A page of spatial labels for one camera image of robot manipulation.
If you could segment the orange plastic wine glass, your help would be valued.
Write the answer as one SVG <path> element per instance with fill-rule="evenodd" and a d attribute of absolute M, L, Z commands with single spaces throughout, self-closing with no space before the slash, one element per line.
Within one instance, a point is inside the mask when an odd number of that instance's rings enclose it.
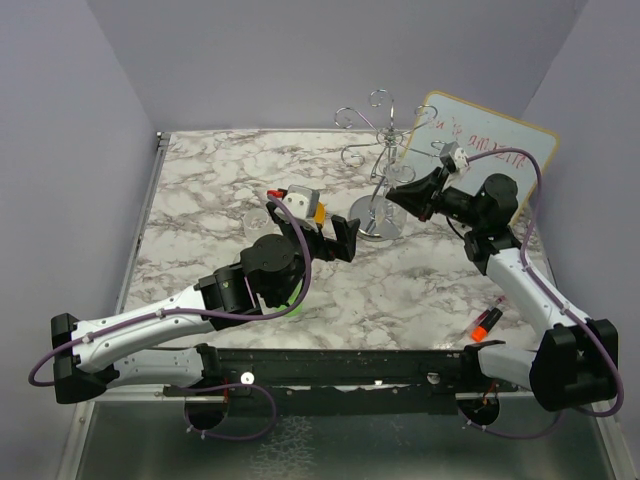
<path fill-rule="evenodd" d="M 318 202 L 313 220 L 317 225 L 323 226 L 326 219 L 326 208 L 322 202 Z"/>

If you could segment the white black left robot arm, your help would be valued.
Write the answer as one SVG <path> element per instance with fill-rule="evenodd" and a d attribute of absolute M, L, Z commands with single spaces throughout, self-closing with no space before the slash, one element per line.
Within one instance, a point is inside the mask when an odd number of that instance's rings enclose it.
<path fill-rule="evenodd" d="M 53 388 L 60 404 L 93 400 L 128 383 L 169 383 L 206 395 L 221 371 L 207 360 L 190 366 L 140 356 L 159 344 L 268 321 L 298 308 L 311 286 L 312 262 L 351 262 L 360 222 L 330 218 L 336 234 L 324 236 L 314 217 L 297 217 L 286 199 L 271 197 L 266 210 L 277 234 L 260 237 L 238 262 L 217 269 L 183 291 L 144 308 L 96 320 L 60 314 L 51 320 Z"/>

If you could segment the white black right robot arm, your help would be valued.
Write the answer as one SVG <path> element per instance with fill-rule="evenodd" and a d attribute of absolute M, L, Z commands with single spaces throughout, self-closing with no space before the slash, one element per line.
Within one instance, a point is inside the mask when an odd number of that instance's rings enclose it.
<path fill-rule="evenodd" d="M 578 408 L 622 398 L 617 370 L 618 335 L 606 319 L 593 320 L 573 306 L 529 262 L 509 225 L 517 202 L 517 184 L 492 174 L 475 195 L 447 184 L 447 172 L 390 189 L 385 197 L 418 220 L 434 214 L 468 226 L 467 258 L 504 292 L 540 338 L 536 351 L 485 343 L 471 349 L 459 367 L 461 383 L 481 391 L 494 379 L 523 387 L 547 411 Z"/>

